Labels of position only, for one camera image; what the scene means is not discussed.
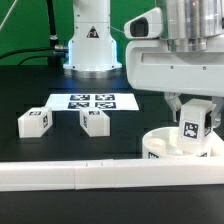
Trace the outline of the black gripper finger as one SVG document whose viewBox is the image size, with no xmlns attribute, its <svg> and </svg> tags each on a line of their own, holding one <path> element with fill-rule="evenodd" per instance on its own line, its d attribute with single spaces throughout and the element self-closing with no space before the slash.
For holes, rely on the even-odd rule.
<svg viewBox="0 0 224 224">
<path fill-rule="evenodd" d="M 215 104 L 215 108 L 213 110 L 213 127 L 217 128 L 221 125 L 221 114 L 223 111 L 223 98 L 214 97 L 213 103 Z"/>
<path fill-rule="evenodd" d="M 171 92 L 165 92 L 164 98 L 172 110 L 173 113 L 173 120 L 175 122 L 178 122 L 180 119 L 180 111 L 182 107 L 182 103 L 179 99 L 180 94 L 179 93 L 171 93 Z"/>
</svg>

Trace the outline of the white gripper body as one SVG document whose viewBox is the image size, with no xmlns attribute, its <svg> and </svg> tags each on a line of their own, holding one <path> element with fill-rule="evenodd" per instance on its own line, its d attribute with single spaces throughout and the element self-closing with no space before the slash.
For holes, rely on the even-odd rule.
<svg viewBox="0 0 224 224">
<path fill-rule="evenodd" d="M 200 52 L 170 52 L 162 40 L 131 41 L 128 82 L 134 89 L 224 97 L 224 39 L 209 39 Z"/>
</svg>

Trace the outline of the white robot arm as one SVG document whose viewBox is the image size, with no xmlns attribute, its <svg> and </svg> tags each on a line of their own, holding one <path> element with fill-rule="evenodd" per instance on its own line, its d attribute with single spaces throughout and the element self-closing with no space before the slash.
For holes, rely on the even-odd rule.
<svg viewBox="0 0 224 224">
<path fill-rule="evenodd" d="M 178 96 L 210 96 L 211 124 L 224 111 L 224 0 L 154 0 L 155 7 L 124 25 L 130 40 L 126 71 L 130 85 L 159 91 L 174 113 Z M 73 0 L 74 34 L 64 69 L 106 72 L 121 66 L 110 34 L 110 0 Z"/>
</svg>

